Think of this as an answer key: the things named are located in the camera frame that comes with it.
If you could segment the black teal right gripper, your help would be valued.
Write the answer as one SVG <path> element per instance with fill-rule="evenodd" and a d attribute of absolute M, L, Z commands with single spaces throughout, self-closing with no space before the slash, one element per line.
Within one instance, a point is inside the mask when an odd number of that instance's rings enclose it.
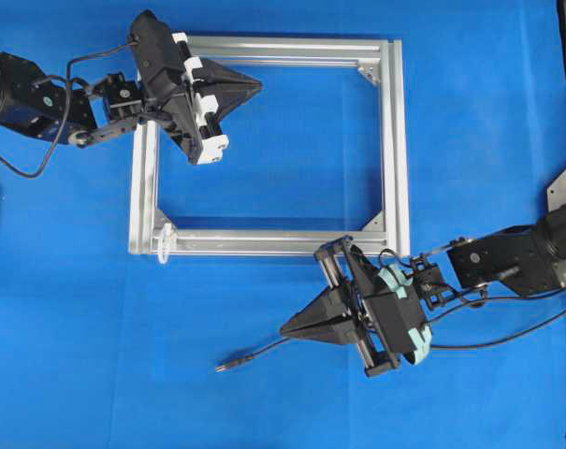
<path fill-rule="evenodd" d="M 375 267 L 350 237 L 323 244 L 314 258 L 328 287 L 280 328 L 283 337 L 353 344 L 368 377 L 398 369 L 402 360 L 417 365 L 428 356 L 432 331 L 399 268 Z"/>

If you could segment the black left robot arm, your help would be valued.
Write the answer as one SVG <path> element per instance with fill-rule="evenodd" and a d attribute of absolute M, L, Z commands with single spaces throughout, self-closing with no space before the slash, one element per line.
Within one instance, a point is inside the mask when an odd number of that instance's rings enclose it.
<path fill-rule="evenodd" d="M 28 138 L 86 148 L 157 123 L 192 165 L 218 162 L 229 140 L 223 118 L 262 89 L 259 80 L 194 56 L 149 10 L 131 24 L 125 46 L 138 80 L 121 72 L 96 83 L 0 51 L 0 126 Z"/>

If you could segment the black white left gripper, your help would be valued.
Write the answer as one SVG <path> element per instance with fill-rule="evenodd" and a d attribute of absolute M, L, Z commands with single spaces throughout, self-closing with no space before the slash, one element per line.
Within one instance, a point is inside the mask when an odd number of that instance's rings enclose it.
<path fill-rule="evenodd" d="M 260 80 L 199 58 L 187 41 L 176 41 L 169 26 L 150 11 L 133 20 L 130 38 L 150 110 L 161 114 L 161 126 L 192 165 L 222 160 L 229 140 L 219 122 L 260 93 Z M 194 73 L 204 70 L 203 80 Z"/>

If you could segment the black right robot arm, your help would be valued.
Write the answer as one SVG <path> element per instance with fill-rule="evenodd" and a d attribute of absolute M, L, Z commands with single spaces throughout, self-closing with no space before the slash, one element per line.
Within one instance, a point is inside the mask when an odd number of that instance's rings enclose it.
<path fill-rule="evenodd" d="M 372 377 L 402 360 L 421 363 L 432 347 L 425 315 L 500 282 L 519 297 L 566 288 L 566 204 L 536 224 L 459 239 L 445 249 L 462 287 L 455 291 L 425 255 L 408 263 L 373 265 L 349 236 L 314 254 L 327 287 L 280 329 L 281 336 L 357 346 Z"/>

